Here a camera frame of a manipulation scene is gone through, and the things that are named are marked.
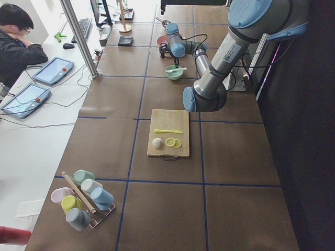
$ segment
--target glasses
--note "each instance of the glasses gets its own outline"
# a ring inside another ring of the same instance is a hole
[[[26,35],[28,35],[30,33],[30,30],[26,30],[26,29],[23,29],[26,31]]]

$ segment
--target sticker label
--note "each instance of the sticker label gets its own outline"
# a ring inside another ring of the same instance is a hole
[[[241,48],[242,46],[234,43],[232,40],[226,37],[219,48],[219,52],[221,55],[223,55],[224,61],[231,63]]]

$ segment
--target wooden cutting board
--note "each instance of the wooden cutting board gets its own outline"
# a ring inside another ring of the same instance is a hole
[[[177,129],[183,132],[178,133],[155,133],[154,129],[171,130]],[[161,138],[164,145],[156,149],[152,140]],[[180,148],[173,148],[166,145],[167,138],[179,139],[182,142]],[[148,156],[179,156],[189,157],[189,119],[188,111],[185,110],[163,110],[153,109],[151,113],[150,132],[148,140]]]

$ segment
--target monitor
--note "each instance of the monitor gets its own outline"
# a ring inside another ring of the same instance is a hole
[[[50,94],[49,89],[30,83],[7,102],[1,110],[18,119],[24,119],[39,108]]]
[[[111,22],[106,0],[91,0],[91,7],[97,27],[101,27],[104,24],[109,24],[110,26],[113,25],[113,23]],[[104,9],[105,14],[102,14],[100,12],[101,8]]]
[[[35,73],[32,78],[47,85],[54,85],[64,78],[73,66],[73,62],[55,57]]]

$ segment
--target blue cup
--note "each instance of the blue cup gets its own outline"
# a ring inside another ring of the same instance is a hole
[[[101,187],[94,188],[91,199],[100,210],[107,210],[114,202],[114,197]]]

